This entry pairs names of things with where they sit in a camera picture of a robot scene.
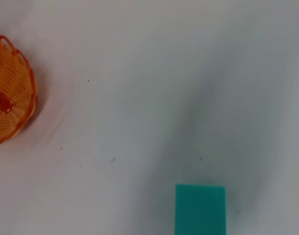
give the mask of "orange wicker basket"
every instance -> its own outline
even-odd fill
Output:
[[[37,85],[25,56],[0,36],[0,144],[14,137],[33,115]]]

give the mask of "basket rim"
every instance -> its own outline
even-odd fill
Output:
[[[10,40],[4,36],[4,35],[0,35],[0,43],[4,44],[1,39],[5,39],[5,41],[9,44],[9,46],[12,48],[13,50],[13,55],[17,56],[18,58],[20,58],[20,56],[22,56],[23,61],[25,62],[25,66],[29,71],[29,77],[30,77],[30,81],[31,81],[31,85],[32,85],[32,94],[31,94],[31,101],[30,104],[25,112],[25,115],[21,118],[21,120],[17,123],[17,126],[15,127],[15,129],[13,131],[11,131],[8,135],[2,137],[0,139],[0,144],[11,139],[12,137],[16,136],[19,131],[24,127],[24,125],[27,123],[27,121],[29,120],[29,118],[33,115],[34,111],[35,111],[35,105],[36,105],[36,94],[37,94],[37,85],[34,79],[34,72],[31,69],[28,60],[26,59],[26,57],[18,50],[16,49],[12,43],[10,42]]]

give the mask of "green foam block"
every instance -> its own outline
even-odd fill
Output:
[[[225,188],[176,185],[174,235],[225,234]]]

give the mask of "basket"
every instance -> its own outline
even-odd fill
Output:
[[[33,115],[36,94],[27,59],[0,35],[0,144],[17,135]]]

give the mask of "teal sponge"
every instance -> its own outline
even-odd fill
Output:
[[[225,235],[225,188],[176,185],[175,235]]]

